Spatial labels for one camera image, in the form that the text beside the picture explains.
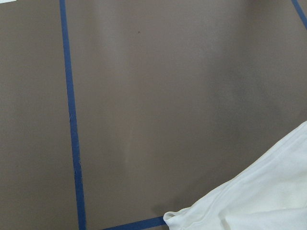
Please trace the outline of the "white long-sleeve printed shirt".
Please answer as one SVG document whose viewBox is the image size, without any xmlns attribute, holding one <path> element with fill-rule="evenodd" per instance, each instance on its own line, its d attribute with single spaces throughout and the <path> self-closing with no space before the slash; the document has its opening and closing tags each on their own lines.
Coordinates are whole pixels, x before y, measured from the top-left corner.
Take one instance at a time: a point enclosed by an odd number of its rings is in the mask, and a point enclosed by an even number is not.
<svg viewBox="0 0 307 230">
<path fill-rule="evenodd" d="M 306 123 L 236 177 L 163 219 L 171 230 L 306 229 Z"/>
</svg>

